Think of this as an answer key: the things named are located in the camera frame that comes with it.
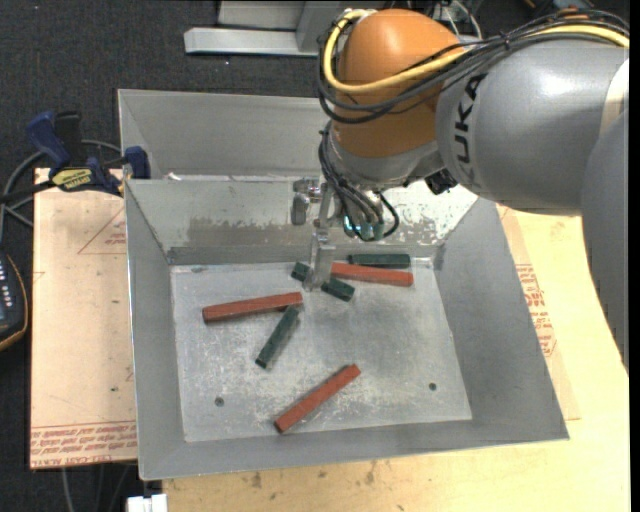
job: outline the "yellow cable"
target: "yellow cable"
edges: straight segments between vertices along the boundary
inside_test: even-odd
[[[347,25],[347,23],[349,23],[349,21],[367,16],[371,14],[371,12],[375,12],[375,11],[358,9],[358,10],[349,11],[345,13],[343,17],[340,19],[340,21],[338,21],[333,31],[329,35],[329,38],[327,39],[327,44],[325,46],[325,50],[322,55],[322,67],[323,67],[324,75],[327,79],[327,82],[329,83],[329,85],[331,85],[333,88],[335,88],[338,91],[342,91],[349,94],[358,94],[358,93],[377,91],[385,87],[395,86],[402,82],[411,80],[413,78],[417,78],[427,73],[437,71],[447,66],[448,64],[450,64],[451,62],[453,62],[454,60],[458,59],[461,56],[458,50],[458,52],[455,53],[454,55],[444,55],[438,58],[437,60],[432,62],[427,62],[422,66],[418,66],[416,68],[403,71],[401,73],[398,73],[397,75],[392,75],[390,77],[383,78],[381,80],[369,82],[367,84],[350,85],[350,84],[345,84],[343,82],[340,82],[334,76],[333,70],[331,69],[331,59],[333,56],[333,51],[338,41],[338,37],[340,36],[342,30]],[[538,34],[549,34],[554,32],[555,33],[558,33],[558,32],[582,33],[582,34],[596,35],[598,37],[608,39],[609,41],[617,44],[618,46],[622,46],[623,48],[629,48],[629,38],[621,34],[618,34],[613,30],[609,30],[607,28],[591,27],[588,25],[566,25],[562,27],[552,27],[552,28],[543,29],[539,32],[536,32],[535,34],[532,34],[532,36],[538,35]]]
[[[538,34],[552,34],[554,32],[564,32],[564,33],[579,33],[579,34],[589,34],[592,36],[602,37],[603,39],[608,39],[612,43],[617,44],[618,46],[622,46],[623,48],[629,48],[629,38],[623,36],[622,34],[618,34],[613,30],[604,27],[591,27],[589,25],[564,25],[562,27],[552,27],[541,30],[540,32],[536,32],[533,35]]]
[[[393,75],[388,78],[376,80],[375,82],[369,82],[368,84],[362,84],[362,85],[349,85],[349,84],[342,83],[334,76],[333,71],[331,69],[331,58],[333,55],[333,50],[335,48],[335,45],[338,41],[338,37],[342,32],[342,30],[344,29],[345,25],[350,20],[355,18],[361,18],[367,14],[370,14],[370,12],[371,11],[365,11],[360,9],[357,11],[351,11],[346,13],[344,17],[337,23],[333,31],[331,32],[329,39],[327,39],[327,45],[325,46],[325,50],[323,54],[322,67],[323,67],[324,75],[327,79],[327,82],[335,89],[342,92],[346,92],[346,93],[363,93],[363,92],[377,91],[385,87],[390,87],[390,86],[405,82],[407,80],[411,80],[412,78],[417,78],[426,73],[437,71],[438,69],[443,68],[444,66],[448,65],[449,63],[453,62],[458,57],[460,57],[460,52],[459,50],[456,49],[456,54],[454,55],[445,55],[439,58],[438,60],[428,62],[426,64],[423,64],[422,66],[409,69],[407,71],[403,71],[401,73],[398,73],[397,75]]]

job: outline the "clamp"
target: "clamp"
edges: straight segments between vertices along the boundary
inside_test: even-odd
[[[122,180],[103,168],[97,158],[86,158],[80,149],[79,119],[75,113],[55,116],[47,111],[38,114],[27,125],[31,143],[53,161],[49,171],[49,186],[57,186],[65,192],[95,190],[121,196],[125,179],[151,177],[147,154],[140,146],[126,148],[123,157],[117,160],[128,167]],[[58,124],[63,126],[61,131],[65,132],[64,142],[56,132]]]

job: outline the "dark green block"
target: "dark green block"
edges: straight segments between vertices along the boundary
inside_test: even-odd
[[[311,267],[305,265],[304,263],[297,262],[295,267],[293,267],[293,272],[291,272],[291,277],[297,279],[298,281],[303,281],[307,278],[307,274],[311,270]],[[353,286],[348,285],[342,281],[339,281],[335,277],[332,277],[326,283],[323,283],[320,289],[328,293],[329,295],[333,295],[340,300],[345,302],[349,302],[351,297],[353,297],[356,289]]]
[[[311,270],[311,267],[305,265],[304,263],[297,262],[296,266],[293,267],[293,272],[291,272],[291,277],[297,279],[298,281],[303,281],[307,278],[307,274]]]
[[[289,339],[291,332],[298,323],[299,312],[295,306],[289,306],[285,310],[275,330],[269,336],[265,346],[262,347],[260,354],[258,354],[258,359],[256,359],[258,366],[266,369],[276,353],[284,347],[285,342]]]
[[[408,254],[352,254],[349,256],[352,265],[364,265],[378,268],[409,268],[411,257]]]
[[[326,283],[322,283],[320,289],[323,292],[333,295],[345,302],[349,302],[351,297],[353,297],[353,293],[356,291],[353,286],[343,283],[342,281],[338,281],[335,277],[332,277]]]

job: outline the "yellow clamp label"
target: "yellow clamp label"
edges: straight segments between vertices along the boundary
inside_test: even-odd
[[[79,167],[75,169],[64,169],[56,174],[51,181],[66,190],[87,185],[91,183],[91,169]]]

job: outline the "red wooden block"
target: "red wooden block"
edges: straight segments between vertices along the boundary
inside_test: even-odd
[[[411,272],[350,265],[349,263],[334,263],[331,266],[331,275],[340,279],[353,279],[354,281],[390,284],[392,286],[411,286],[413,284]]]
[[[335,395],[343,387],[349,384],[353,379],[360,375],[360,368],[355,364],[347,366],[336,375],[331,377],[321,387],[309,393],[300,402],[295,404],[291,409],[280,416],[274,425],[281,434],[293,425],[298,423],[307,414],[326,402],[329,398]]]
[[[300,292],[283,293],[282,295],[269,295],[255,299],[216,304],[202,309],[202,318],[205,323],[228,320],[255,313],[267,313],[269,311],[283,311],[287,306],[302,305]]]

